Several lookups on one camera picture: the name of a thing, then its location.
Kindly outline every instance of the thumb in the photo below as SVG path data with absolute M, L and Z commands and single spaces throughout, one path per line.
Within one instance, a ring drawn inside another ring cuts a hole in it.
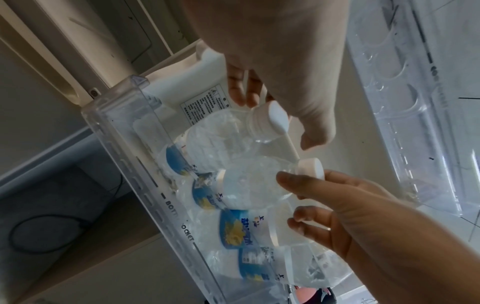
M 305 129 L 300 141 L 300 147 L 302 150 L 327 144 L 334 139 L 337 129 L 335 126 L 335 113 L 333 110 L 309 113 L 298 119 Z
M 276 175 L 276 180 L 285 190 L 298 196 L 316 200 L 336 212 L 351 210 L 356 206 L 360 207 L 361 200 L 365 200 L 365 193 L 356 187 L 332 183 L 306 175 L 279 172 Z

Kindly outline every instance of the bottle cap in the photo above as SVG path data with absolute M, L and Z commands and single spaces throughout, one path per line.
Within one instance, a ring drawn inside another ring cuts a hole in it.
M 289 131 L 289 116 L 277 101 L 270 101 L 252 110 L 247 120 L 255 140 L 270 142 Z
M 296 164 L 295 173 L 318 179 L 325 179 L 324 167 L 318 158 L 301 159 Z

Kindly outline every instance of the warning label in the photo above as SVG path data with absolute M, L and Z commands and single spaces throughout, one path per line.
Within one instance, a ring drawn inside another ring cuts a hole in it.
M 182 103 L 181 109 L 185 113 L 190 125 L 194 125 L 208 114 L 230 107 L 229 100 L 226 98 L 220 85 L 193 97 Z

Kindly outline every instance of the plastic water bottle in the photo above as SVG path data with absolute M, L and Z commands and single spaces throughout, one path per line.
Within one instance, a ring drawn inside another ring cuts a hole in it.
M 254 155 L 260 144 L 288 130 L 287 113 L 278 102 L 271 101 L 250 111 L 214 112 L 178 136 L 174 143 L 196 173 L 208 173 Z
M 185 183 L 179 189 L 179 198 L 204 209 L 222 206 L 236 210 L 267 208 L 291 195 L 277 183 L 279 171 L 324 178 L 322 163 L 317 158 L 291 163 L 279 158 L 257 156 L 230 169 L 200 175 L 197 181 Z
M 194 206 L 189 231 L 200 249 L 239 249 L 250 246 L 285 246 L 311 240 L 288 227 L 293 212 L 288 202 L 261 210 L 204 210 Z
M 301 287 L 335 287 L 352 273 L 336 253 L 317 243 L 212 251 L 205 260 L 214 273 L 223 276 L 278 280 Z

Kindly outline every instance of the black cable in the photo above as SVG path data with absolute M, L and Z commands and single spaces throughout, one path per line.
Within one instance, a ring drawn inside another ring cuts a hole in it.
M 115 193 L 111 196 L 111 199 L 109 200 L 108 204 L 104 208 L 104 211 L 110 206 L 110 204 L 112 204 L 114 202 L 115 197 L 119 193 L 120 188 L 123 184 L 124 184 L 124 176 L 122 174 L 120 174 L 120 184 L 117 186 Z M 37 218 L 42 218 L 42 217 L 66 218 L 66 219 L 75 220 L 75 221 L 78 222 L 78 227 L 80 229 L 84 230 L 84 232 L 87 231 L 93 225 L 93 223 L 91 221 L 80 218 L 80 217 L 77 217 L 77 216 L 73 216 L 73 215 L 41 214 L 41 215 L 31 216 L 31 217 L 26 218 L 26 219 L 18 222 L 17 224 L 15 224 L 15 226 L 13 226 L 13 228 L 8 233 L 8 243 L 13 250 L 21 252 L 21 253 L 27 253 L 27 254 L 46 254 L 46 253 L 51 253 L 51 252 L 55 252 L 55 251 L 58 251 L 60 249 L 63 249 L 65 247 L 69 246 L 70 244 L 72 244 L 77 239 L 78 236 L 75 237 L 73 240 L 71 240 L 71 241 L 69 241 L 65 244 L 62 244 L 61 246 L 58 246 L 58 247 L 55 247 L 55 248 L 52 248 L 52 249 L 48 249 L 48 250 L 42 250 L 42 251 L 28 249 L 28 248 L 26 248 L 22 245 L 19 245 L 19 244 L 15 243 L 14 235 L 15 235 L 16 230 L 20 226 L 22 226 L 23 224 L 25 224 L 25 223 L 27 223 L 31 220 L 34 220 L 34 219 L 37 219 Z

